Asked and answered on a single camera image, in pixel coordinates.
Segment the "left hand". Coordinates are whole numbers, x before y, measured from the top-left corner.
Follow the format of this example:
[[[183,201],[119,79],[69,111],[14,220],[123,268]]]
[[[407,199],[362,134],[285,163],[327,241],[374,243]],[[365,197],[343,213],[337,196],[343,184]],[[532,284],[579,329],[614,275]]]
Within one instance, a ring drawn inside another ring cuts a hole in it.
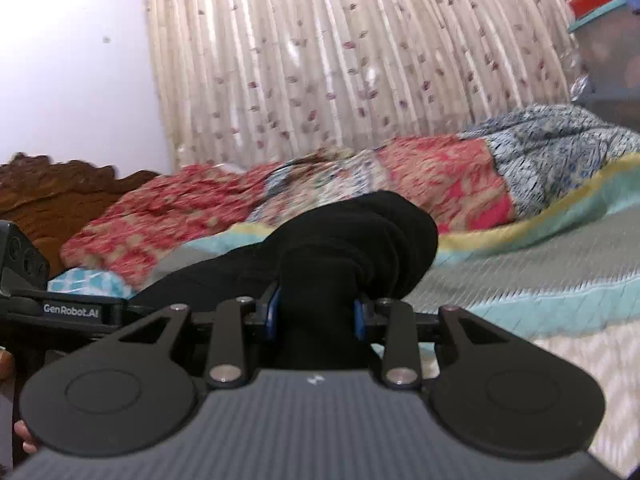
[[[0,351],[0,379],[2,382],[9,380],[14,375],[14,357],[5,348]],[[22,449],[27,454],[35,454],[38,452],[38,445],[30,434],[27,426],[22,420],[18,420],[14,424],[14,432],[22,441]]]

